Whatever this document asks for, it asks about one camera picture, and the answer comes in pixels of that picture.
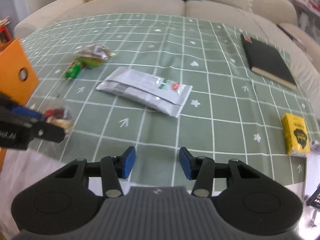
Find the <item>dark book on sofa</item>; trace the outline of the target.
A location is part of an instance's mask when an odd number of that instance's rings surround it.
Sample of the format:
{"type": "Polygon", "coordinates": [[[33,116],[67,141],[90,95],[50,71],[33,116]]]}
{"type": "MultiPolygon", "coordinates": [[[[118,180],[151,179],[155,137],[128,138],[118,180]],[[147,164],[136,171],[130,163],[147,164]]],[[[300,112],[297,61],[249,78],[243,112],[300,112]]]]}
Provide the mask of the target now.
{"type": "Polygon", "coordinates": [[[306,52],[306,46],[304,45],[304,43],[295,35],[293,35],[292,33],[290,33],[287,29],[285,29],[284,27],[282,27],[281,25],[277,24],[277,27],[284,32],[302,51],[306,52]]]}

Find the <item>phone on white stand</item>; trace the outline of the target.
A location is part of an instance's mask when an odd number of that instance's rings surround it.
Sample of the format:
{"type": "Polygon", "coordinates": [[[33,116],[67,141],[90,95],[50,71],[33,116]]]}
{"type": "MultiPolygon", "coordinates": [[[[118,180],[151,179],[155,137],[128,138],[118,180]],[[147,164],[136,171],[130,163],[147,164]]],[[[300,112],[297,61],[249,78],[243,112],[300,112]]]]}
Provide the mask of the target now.
{"type": "Polygon", "coordinates": [[[316,227],[316,216],[319,213],[319,140],[310,144],[310,155],[306,158],[304,183],[304,202],[312,210],[310,227],[316,227]]]}

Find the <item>yellow tissue pack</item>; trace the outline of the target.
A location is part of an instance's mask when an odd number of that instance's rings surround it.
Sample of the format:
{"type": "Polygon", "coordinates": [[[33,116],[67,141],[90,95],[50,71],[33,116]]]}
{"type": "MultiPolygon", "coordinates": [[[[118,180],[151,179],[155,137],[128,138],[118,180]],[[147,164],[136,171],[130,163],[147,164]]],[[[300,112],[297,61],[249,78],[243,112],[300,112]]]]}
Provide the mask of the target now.
{"type": "Polygon", "coordinates": [[[291,113],[281,119],[284,130],[286,154],[305,158],[310,154],[310,142],[305,120],[291,113]]]}

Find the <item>white magazine rack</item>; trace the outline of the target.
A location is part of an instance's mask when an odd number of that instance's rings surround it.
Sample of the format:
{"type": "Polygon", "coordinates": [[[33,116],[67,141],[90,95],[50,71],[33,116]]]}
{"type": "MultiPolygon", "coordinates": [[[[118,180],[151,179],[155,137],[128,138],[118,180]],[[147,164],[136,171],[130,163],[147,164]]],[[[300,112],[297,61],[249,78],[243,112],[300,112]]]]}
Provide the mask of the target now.
{"type": "Polygon", "coordinates": [[[293,0],[298,26],[319,43],[319,0],[293,0]]]}

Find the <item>silver white sachet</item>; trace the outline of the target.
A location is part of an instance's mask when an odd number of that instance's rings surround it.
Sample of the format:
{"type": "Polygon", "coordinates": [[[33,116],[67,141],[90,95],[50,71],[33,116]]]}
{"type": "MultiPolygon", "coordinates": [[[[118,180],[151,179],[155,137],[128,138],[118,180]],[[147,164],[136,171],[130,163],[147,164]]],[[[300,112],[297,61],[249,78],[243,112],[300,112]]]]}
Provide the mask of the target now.
{"type": "Polygon", "coordinates": [[[169,116],[178,117],[192,86],[135,69],[118,67],[96,90],[133,100],[169,116]]]}

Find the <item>green checked tablecloth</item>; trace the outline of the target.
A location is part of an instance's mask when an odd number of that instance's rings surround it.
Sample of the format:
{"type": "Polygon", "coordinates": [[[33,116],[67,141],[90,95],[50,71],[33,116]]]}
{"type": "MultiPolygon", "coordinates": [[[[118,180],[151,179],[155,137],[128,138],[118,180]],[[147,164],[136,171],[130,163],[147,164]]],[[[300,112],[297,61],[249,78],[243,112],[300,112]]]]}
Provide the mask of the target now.
{"type": "Polygon", "coordinates": [[[281,118],[306,121],[319,138],[306,94],[253,73],[241,29],[189,17],[109,14],[53,24],[22,38],[39,78],[28,107],[65,107],[71,132],[31,148],[63,163],[137,151],[128,181],[173,186],[178,152],[218,163],[239,159],[283,185],[301,183],[305,160],[286,154],[281,118]]]}

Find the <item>black notebook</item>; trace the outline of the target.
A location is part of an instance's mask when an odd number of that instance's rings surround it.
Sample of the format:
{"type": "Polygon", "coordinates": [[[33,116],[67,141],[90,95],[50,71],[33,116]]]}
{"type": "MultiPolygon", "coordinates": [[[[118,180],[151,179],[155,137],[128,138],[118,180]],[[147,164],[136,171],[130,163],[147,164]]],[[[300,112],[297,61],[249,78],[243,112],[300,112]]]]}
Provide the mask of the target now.
{"type": "Polygon", "coordinates": [[[241,34],[240,37],[252,72],[287,88],[297,88],[293,75],[276,48],[246,34],[241,34]]]}

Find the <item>green candy wrapper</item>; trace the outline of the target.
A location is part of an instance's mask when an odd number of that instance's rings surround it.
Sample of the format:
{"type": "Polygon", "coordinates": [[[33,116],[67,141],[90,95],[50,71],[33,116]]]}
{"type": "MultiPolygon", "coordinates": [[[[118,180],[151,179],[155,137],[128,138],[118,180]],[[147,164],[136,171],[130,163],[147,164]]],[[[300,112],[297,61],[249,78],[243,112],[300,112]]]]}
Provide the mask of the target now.
{"type": "Polygon", "coordinates": [[[65,72],[66,80],[75,80],[82,69],[94,69],[100,67],[103,64],[102,60],[88,58],[88,57],[78,57],[76,58],[71,65],[67,68],[65,72]]]}

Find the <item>clear cake snack pack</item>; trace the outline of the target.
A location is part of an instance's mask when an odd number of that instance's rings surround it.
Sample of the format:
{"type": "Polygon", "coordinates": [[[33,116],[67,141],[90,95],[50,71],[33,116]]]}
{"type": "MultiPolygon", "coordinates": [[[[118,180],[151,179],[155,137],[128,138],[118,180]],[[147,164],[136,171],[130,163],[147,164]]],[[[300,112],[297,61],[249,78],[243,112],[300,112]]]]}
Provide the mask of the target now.
{"type": "Polygon", "coordinates": [[[92,44],[74,52],[82,58],[90,60],[106,61],[116,56],[116,53],[109,49],[107,46],[92,44]]]}

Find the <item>red orange stool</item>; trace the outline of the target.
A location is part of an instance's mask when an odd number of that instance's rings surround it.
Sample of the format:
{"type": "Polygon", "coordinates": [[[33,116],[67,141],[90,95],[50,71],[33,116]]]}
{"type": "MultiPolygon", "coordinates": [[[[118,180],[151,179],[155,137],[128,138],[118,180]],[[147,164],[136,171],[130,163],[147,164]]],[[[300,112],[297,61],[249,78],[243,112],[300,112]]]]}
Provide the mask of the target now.
{"type": "Polygon", "coordinates": [[[11,35],[7,27],[9,23],[10,23],[10,17],[6,17],[0,21],[0,45],[1,46],[11,41],[11,35]]]}

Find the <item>orange cardboard box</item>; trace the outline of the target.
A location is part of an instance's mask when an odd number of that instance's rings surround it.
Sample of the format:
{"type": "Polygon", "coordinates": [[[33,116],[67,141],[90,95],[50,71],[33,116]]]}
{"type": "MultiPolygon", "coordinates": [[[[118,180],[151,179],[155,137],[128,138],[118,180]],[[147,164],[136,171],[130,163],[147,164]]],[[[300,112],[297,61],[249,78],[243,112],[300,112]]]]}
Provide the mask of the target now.
{"type": "Polygon", "coordinates": [[[1,93],[21,105],[26,105],[39,83],[20,40],[14,39],[1,46],[1,93]]]}

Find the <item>small chocolate snack pack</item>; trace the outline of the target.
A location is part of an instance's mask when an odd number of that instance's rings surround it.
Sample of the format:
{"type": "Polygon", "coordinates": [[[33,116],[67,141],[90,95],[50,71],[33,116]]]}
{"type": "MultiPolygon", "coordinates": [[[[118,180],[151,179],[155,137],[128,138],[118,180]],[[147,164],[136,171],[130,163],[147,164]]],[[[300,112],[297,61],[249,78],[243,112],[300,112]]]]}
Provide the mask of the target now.
{"type": "Polygon", "coordinates": [[[65,137],[70,136],[73,128],[73,116],[68,107],[61,106],[59,108],[48,108],[43,114],[46,119],[46,123],[63,128],[65,137]]]}

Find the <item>beige sofa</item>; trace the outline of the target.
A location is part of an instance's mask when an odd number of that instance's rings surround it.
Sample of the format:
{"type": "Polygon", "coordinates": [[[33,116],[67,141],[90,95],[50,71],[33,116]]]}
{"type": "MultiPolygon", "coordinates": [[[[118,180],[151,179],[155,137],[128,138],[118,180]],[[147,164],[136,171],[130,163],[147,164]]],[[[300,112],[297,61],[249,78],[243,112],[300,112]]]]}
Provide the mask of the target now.
{"type": "Polygon", "coordinates": [[[14,35],[23,38],[53,23],[73,18],[135,12],[226,23],[280,46],[291,55],[291,71],[306,92],[312,109],[319,112],[319,45],[298,27],[296,10],[288,0],[253,0],[252,12],[208,0],[57,0],[22,20],[14,28],[14,35]],[[298,37],[306,46],[306,52],[277,24],[298,37]]]}

